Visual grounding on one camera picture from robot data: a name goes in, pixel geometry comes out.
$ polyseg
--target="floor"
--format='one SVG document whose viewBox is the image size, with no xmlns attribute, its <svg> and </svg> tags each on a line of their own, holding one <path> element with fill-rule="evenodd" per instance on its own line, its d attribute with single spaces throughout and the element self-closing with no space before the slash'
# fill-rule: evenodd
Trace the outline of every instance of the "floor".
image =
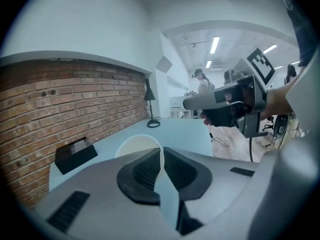
<svg viewBox="0 0 320 240">
<path fill-rule="evenodd" d="M 260 131 L 264 125 L 268 123 L 263 121 L 260 124 Z M 272 145 L 268 145 L 273 138 L 272 130 L 266 129 L 267 136 L 256 137 L 252 139 L 252 158 L 254 162 L 259 163 L 263 154 L 267 151 L 273 150 Z M 217 158 L 250 161 L 249 155 L 249 139 L 245 138 L 235 127 L 211 127 L 211 133 L 216 141 L 212 142 L 212 151 Z"/>
</svg>

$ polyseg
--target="brick wall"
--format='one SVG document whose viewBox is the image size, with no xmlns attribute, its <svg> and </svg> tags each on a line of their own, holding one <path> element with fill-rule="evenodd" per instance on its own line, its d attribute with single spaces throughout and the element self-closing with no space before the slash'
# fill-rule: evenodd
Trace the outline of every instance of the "brick wall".
<svg viewBox="0 0 320 240">
<path fill-rule="evenodd" d="M 145 76 L 86 60 L 33 60 L 0 68 L 0 165 L 32 207 L 49 189 L 56 148 L 91 143 L 148 117 Z"/>
</svg>

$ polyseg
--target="desk lamp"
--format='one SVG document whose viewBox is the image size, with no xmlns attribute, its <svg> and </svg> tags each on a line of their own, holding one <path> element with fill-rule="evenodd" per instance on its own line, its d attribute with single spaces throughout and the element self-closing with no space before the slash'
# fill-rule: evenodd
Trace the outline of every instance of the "desk lamp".
<svg viewBox="0 0 320 240">
<path fill-rule="evenodd" d="M 151 118 L 150 118 L 149 122 L 147 123 L 147 126 L 150 128 L 156 128 L 156 127 L 160 126 L 160 121 L 158 119 L 154 118 L 153 113 L 152 113 L 152 106 L 151 106 L 151 101 L 154 101 L 156 98 L 150 88 L 150 83 L 149 83 L 148 78 L 145 80 L 145 84 L 146 84 L 146 92 L 145 92 L 144 100 L 149 101 L 149 110 L 150 110 L 150 114 L 151 114 Z"/>
</svg>

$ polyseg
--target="black cable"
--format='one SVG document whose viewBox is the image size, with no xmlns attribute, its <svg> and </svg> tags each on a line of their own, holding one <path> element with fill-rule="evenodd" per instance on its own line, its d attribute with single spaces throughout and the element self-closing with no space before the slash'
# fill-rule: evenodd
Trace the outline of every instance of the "black cable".
<svg viewBox="0 0 320 240">
<path fill-rule="evenodd" d="M 253 158 L 252 158 L 252 138 L 249 138 L 249 153 L 250 153 L 250 160 L 251 162 L 253 162 Z"/>
<path fill-rule="evenodd" d="M 218 137 L 215 137 L 215 138 L 212 138 L 215 142 L 218 142 L 221 146 L 223 146 L 223 147 L 230 147 L 231 146 L 231 144 L 230 144 L 230 142 L 229 141 L 227 141 L 227 140 L 221 140 L 220 138 L 218 138 Z M 229 143 L 229 145 L 223 145 L 221 142 L 228 142 Z"/>
</svg>

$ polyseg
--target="lamp base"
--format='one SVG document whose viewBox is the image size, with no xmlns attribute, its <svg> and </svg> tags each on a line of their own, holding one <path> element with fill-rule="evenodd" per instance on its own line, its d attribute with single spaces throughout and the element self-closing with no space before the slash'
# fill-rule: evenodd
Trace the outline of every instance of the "lamp base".
<svg viewBox="0 0 320 240">
<path fill-rule="evenodd" d="M 151 118 L 146 124 L 149 128 L 156 128 L 161 125 L 160 121 L 154 118 Z"/>
</svg>

